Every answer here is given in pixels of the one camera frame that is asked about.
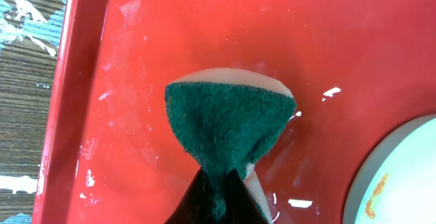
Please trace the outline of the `green scouring sponge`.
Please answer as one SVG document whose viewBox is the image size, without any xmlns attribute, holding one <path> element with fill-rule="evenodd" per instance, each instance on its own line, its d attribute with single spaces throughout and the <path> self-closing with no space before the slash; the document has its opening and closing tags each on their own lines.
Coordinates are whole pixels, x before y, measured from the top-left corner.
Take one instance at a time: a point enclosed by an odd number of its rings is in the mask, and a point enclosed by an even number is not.
<svg viewBox="0 0 436 224">
<path fill-rule="evenodd" d="M 291 90 L 253 71 L 212 68 L 169 83 L 165 103 L 173 134 L 211 182 L 216 223 L 225 221 L 225 177 L 232 170 L 271 223 L 270 207 L 254 168 L 294 113 Z"/>
</svg>

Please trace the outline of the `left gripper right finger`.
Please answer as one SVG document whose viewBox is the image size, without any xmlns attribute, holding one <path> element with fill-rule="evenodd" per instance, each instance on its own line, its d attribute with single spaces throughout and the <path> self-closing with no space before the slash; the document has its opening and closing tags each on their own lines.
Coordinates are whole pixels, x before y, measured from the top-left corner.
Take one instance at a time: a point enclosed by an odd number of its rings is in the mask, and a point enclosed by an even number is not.
<svg viewBox="0 0 436 224">
<path fill-rule="evenodd" d="M 225 177 L 225 206 L 225 224 L 267 224 L 236 170 Z"/>
</svg>

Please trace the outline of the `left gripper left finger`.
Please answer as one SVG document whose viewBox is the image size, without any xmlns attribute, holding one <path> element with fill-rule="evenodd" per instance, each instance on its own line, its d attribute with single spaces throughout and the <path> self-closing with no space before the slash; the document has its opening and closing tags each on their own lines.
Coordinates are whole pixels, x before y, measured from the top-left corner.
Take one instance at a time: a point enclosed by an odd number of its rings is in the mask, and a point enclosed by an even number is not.
<svg viewBox="0 0 436 224">
<path fill-rule="evenodd" d="M 215 224 L 212 208 L 211 182 L 200 169 L 165 224 Z"/>
</svg>

